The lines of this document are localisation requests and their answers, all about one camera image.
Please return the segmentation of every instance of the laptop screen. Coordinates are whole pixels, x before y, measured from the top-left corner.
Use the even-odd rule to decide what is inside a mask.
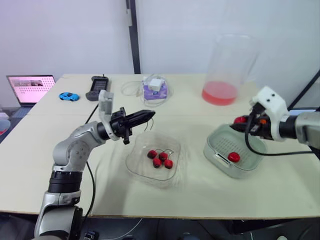
[[[7,76],[20,104],[36,104],[55,84],[52,75]]]

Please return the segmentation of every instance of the basket handle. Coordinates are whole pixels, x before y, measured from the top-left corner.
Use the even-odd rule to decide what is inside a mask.
[[[216,160],[222,164],[223,166],[225,166],[226,168],[230,168],[230,162],[224,158],[224,156],[222,156],[221,154],[219,153],[215,153],[213,155],[214,157],[216,157]]]

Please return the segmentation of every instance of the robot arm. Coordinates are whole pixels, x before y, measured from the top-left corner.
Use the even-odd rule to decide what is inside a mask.
[[[286,138],[320,149],[320,112],[290,115],[286,102],[271,88],[265,86],[252,98],[250,115],[237,117],[231,125],[236,131],[245,132],[249,117],[249,133],[268,140],[283,142]]]
[[[155,114],[151,110],[141,110],[126,115],[123,107],[112,113],[112,103],[113,94],[101,90],[99,116],[102,122],[93,121],[78,127],[55,146],[49,187],[44,193],[34,230],[36,239],[45,236],[61,240],[79,238],[83,210],[76,204],[80,201],[82,172],[91,151],[108,139],[123,138],[124,144],[128,144],[132,128],[146,123]]]

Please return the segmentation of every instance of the cable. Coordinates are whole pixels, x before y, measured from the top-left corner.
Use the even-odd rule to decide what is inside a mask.
[[[88,170],[89,170],[89,173],[90,173],[90,176],[91,176],[91,180],[92,180],[92,198],[91,198],[91,203],[90,203],[89,209],[88,209],[88,211],[86,212],[86,214],[85,214],[85,216],[83,218],[81,227],[86,222],[86,220],[88,218],[88,215],[89,215],[89,213],[91,212],[91,210],[92,210],[92,208],[94,206],[95,198],[96,198],[96,183],[95,183],[94,175],[92,174],[92,171],[91,171],[91,168],[89,166],[88,161],[86,162],[86,166],[88,167]]]
[[[155,121],[154,121],[154,119],[153,118],[151,118],[151,121],[152,121],[152,124],[151,124],[151,127],[150,127],[150,131],[152,130],[152,128],[154,127],[154,123],[155,123]]]
[[[97,105],[95,106],[95,108],[93,109],[93,111],[91,112],[90,116],[88,117],[88,119],[85,121],[84,124],[87,124],[87,123],[90,121],[92,115],[93,115],[93,114],[95,113],[95,111],[97,110],[98,105],[99,105],[99,104],[97,104]]]
[[[157,78],[164,81],[165,85],[167,86],[167,94],[166,98],[164,99],[154,99],[154,100],[146,100],[144,97],[144,83],[147,83],[151,80],[151,78]],[[173,89],[167,82],[167,79],[163,76],[151,74],[145,80],[141,81],[129,81],[122,84],[120,88],[121,93],[124,96],[136,96],[140,97],[141,102],[149,108],[155,108],[162,104],[164,104],[172,95]]]
[[[93,111],[91,112],[90,116],[88,117],[88,119],[85,121],[84,124],[87,124],[87,123],[90,121],[91,117],[93,116],[93,114],[94,114],[95,111],[97,110],[98,105],[99,105],[99,104],[97,104],[97,105],[95,106],[95,108],[93,109]],[[83,221],[82,221],[82,223],[81,223],[81,228],[80,228],[80,229],[82,229],[82,227],[84,226],[84,224],[85,224],[85,222],[86,222],[86,220],[87,220],[87,218],[88,218],[88,215],[89,215],[89,213],[91,212],[91,210],[92,210],[92,208],[93,208],[93,206],[94,206],[95,198],[96,198],[96,183],[95,183],[95,178],[94,178],[94,175],[93,175],[93,173],[92,173],[92,171],[91,171],[91,168],[90,168],[90,165],[89,165],[88,161],[86,161],[86,166],[88,167],[88,170],[89,170],[89,173],[90,173],[90,176],[91,176],[91,180],[92,180],[92,199],[91,199],[91,203],[90,203],[89,209],[88,209],[88,211],[86,212],[86,214],[85,214],[85,216],[84,216],[84,218],[83,218]]]
[[[148,128],[148,125],[149,125],[149,123],[148,122],[146,122],[146,126],[145,126],[145,129],[143,130],[144,132],[147,130],[147,128]]]
[[[160,76],[160,75],[155,75],[155,74],[151,74],[150,76],[148,76],[143,82],[147,83],[150,81],[151,78],[156,78],[156,79],[161,79],[164,81],[164,84],[166,85],[167,87],[167,94],[166,94],[166,98],[164,99],[159,99],[160,101],[156,101],[155,100],[146,100],[145,97],[144,97],[144,94],[141,94],[140,95],[140,100],[143,102],[143,104],[149,108],[155,108],[155,107],[158,107],[162,104],[164,104],[166,101],[168,101],[168,99],[173,95],[173,91],[172,91],[172,88],[169,86],[168,82],[167,82],[167,79],[163,76]],[[143,93],[144,92],[144,89],[143,89],[143,85],[141,86],[141,92]]]
[[[198,220],[196,221],[209,235],[210,237],[215,240],[214,236],[205,228],[205,226],[202,225]]]
[[[282,153],[262,153],[262,152],[258,152],[256,150],[254,150],[251,146],[250,146],[250,143],[249,143],[249,131],[250,131],[250,126],[251,126],[251,122],[253,120],[253,115],[250,114],[249,115],[249,118],[248,118],[248,121],[247,121],[247,124],[246,124],[246,127],[245,127],[245,132],[244,132],[244,140],[245,140],[245,144],[247,146],[247,148],[255,153],[255,154],[258,154],[258,155],[261,155],[261,156],[286,156],[286,155],[296,155],[296,154],[313,154],[312,151],[293,151],[293,152],[282,152]]]
[[[310,226],[308,226],[306,229],[304,229],[304,230],[302,231],[302,233],[299,235],[298,240],[303,240],[304,237],[307,235],[307,233],[310,232],[310,229],[313,227],[313,225],[314,225],[314,224],[312,223]]]
[[[155,240],[158,240],[159,223],[160,223],[160,219],[158,219],[158,223],[156,224]]]
[[[311,79],[311,81],[305,86],[305,88],[300,92],[300,94],[293,100],[293,102],[289,105],[288,110],[291,110],[299,101],[300,99],[306,94],[306,92],[313,86],[313,84],[320,78],[320,69]]]
[[[133,230],[135,230],[136,227],[138,227],[138,225],[141,223],[142,219],[143,219],[143,218],[140,218],[140,220],[138,221],[138,223],[137,223],[133,228],[131,228],[131,230],[128,231],[127,233],[125,233],[125,234],[123,234],[123,235],[121,235],[121,236],[118,236],[118,237],[107,238],[107,239],[102,239],[102,240],[117,240],[117,239],[120,239],[120,238],[125,237],[126,235],[128,235],[129,233],[131,233]]]
[[[136,96],[138,97],[139,96],[139,92],[140,92],[140,86],[141,84],[141,81],[128,81],[128,82],[125,82],[124,84],[122,84],[121,86],[121,93],[125,96]],[[127,92],[127,89],[132,89],[132,87],[134,87],[134,89],[132,91],[130,91],[129,93]]]

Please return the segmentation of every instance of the clear plastic container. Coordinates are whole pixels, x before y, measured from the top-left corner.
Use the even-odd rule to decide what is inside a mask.
[[[159,154],[167,150],[169,159],[173,161],[171,169],[164,165],[159,168],[153,166],[153,160],[147,157],[150,150],[156,150]],[[157,187],[169,187],[176,175],[179,164],[181,146],[175,139],[157,132],[144,132],[135,139],[132,152],[126,157],[125,165],[129,172],[140,180]]]
[[[6,131],[9,130],[10,125],[11,123],[9,120],[0,119],[0,136],[4,135]]]
[[[255,136],[249,135],[249,143],[259,152],[267,151],[265,144]],[[231,152],[238,153],[240,161],[229,161],[228,155]],[[247,148],[243,132],[233,130],[228,124],[221,125],[208,136],[203,153],[216,167],[236,179],[252,173],[263,158]]]
[[[225,34],[216,40],[202,97],[208,103],[232,104],[258,56],[258,41],[248,35]]]

